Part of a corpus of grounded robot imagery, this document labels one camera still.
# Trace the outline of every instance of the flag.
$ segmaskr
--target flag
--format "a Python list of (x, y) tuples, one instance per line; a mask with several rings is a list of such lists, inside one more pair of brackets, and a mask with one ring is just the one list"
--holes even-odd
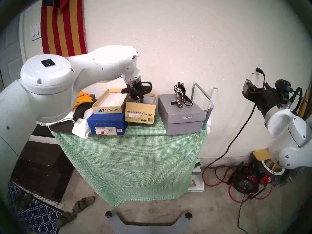
[(43, 53), (63, 57), (87, 53), (82, 0), (42, 0), (41, 38)]

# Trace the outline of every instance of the table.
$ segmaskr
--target table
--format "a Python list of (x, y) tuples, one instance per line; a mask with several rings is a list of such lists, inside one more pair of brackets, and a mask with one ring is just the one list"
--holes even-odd
[(129, 123), (124, 135), (52, 132), (87, 183), (110, 205), (174, 199), (188, 187), (207, 127), (200, 133), (167, 135), (154, 124)]

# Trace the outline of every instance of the open shoe box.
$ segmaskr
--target open shoe box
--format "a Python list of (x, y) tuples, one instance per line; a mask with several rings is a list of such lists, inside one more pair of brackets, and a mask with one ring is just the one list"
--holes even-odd
[(126, 99), (129, 94), (121, 94), (122, 88), (108, 89), (93, 104), (92, 111), (95, 114), (123, 113)]
[(128, 122), (154, 124), (156, 98), (154, 93), (143, 96), (143, 103), (132, 102), (129, 96), (126, 100), (126, 116)]

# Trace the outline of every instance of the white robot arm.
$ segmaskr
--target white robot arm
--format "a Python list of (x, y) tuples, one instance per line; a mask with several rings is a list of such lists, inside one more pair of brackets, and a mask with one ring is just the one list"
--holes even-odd
[(21, 78), (0, 93), (1, 158), (6, 160), (8, 151), (16, 154), (15, 160), (1, 166), (2, 197), (7, 194), (10, 175), (36, 121), (50, 123), (63, 119), (72, 110), (79, 92), (98, 81), (108, 82), (122, 76), (128, 86), (125, 93), (131, 95), (130, 89), (139, 87), (136, 95), (131, 95), (134, 98), (151, 91), (151, 86), (142, 86), (137, 57), (135, 48), (117, 45), (67, 58), (42, 54), (26, 61)]
[(296, 96), (289, 99), (290, 83), (278, 80), (276, 89), (267, 83), (265, 86), (265, 89), (257, 88), (246, 80), (242, 93), (257, 105), (264, 117), (272, 137), (268, 146), (271, 160), (281, 168), (312, 167), (311, 126), (297, 116), (295, 110), (289, 109)]

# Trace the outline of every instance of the blue rug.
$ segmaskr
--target blue rug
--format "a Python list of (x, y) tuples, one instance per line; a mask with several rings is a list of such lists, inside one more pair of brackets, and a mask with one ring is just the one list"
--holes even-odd
[(10, 181), (9, 185), (9, 198), (13, 213), (16, 215), (17, 220), (25, 230), (41, 234), (58, 234), (59, 228), (54, 226), (57, 217), (63, 211), (55, 208), (37, 198), (33, 198), (30, 207), (27, 210), (16, 210), (14, 198), (18, 191), (22, 191), (23, 196), (27, 193), (20, 189), (17, 185)]

